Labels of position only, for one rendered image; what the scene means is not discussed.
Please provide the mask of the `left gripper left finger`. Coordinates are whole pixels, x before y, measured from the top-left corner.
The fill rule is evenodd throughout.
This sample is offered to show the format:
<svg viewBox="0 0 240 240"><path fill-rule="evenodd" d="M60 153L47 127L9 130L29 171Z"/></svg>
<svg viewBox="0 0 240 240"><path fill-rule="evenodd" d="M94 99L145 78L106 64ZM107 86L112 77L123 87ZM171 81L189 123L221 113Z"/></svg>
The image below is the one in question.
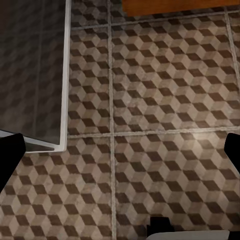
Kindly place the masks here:
<svg viewBox="0 0 240 240"><path fill-rule="evenodd" d="M25 153L22 133L0 138L0 193Z"/></svg>

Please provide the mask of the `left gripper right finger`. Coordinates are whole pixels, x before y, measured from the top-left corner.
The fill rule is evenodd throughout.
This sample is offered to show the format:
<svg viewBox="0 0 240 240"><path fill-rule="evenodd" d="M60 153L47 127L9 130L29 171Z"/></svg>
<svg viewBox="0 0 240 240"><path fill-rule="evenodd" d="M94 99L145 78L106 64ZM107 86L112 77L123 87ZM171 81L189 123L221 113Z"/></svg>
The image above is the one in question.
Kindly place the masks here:
<svg viewBox="0 0 240 240"><path fill-rule="evenodd" d="M229 133L227 135L224 151L240 173L240 135Z"/></svg>

